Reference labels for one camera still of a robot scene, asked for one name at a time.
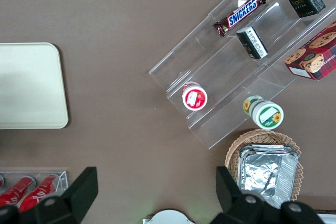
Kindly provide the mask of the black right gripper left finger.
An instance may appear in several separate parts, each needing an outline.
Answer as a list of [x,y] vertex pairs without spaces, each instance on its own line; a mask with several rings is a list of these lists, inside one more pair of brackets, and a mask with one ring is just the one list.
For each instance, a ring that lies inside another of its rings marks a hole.
[[81,223],[97,194],[97,168],[86,167],[62,195],[49,196],[28,211],[1,206],[1,223]]

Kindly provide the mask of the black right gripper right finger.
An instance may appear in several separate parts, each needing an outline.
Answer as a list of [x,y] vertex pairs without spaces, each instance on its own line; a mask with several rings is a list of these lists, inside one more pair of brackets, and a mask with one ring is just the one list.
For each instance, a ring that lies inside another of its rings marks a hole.
[[225,166],[216,168],[216,194],[223,212],[212,223],[323,223],[304,203],[288,201],[277,209],[256,195],[242,193]]

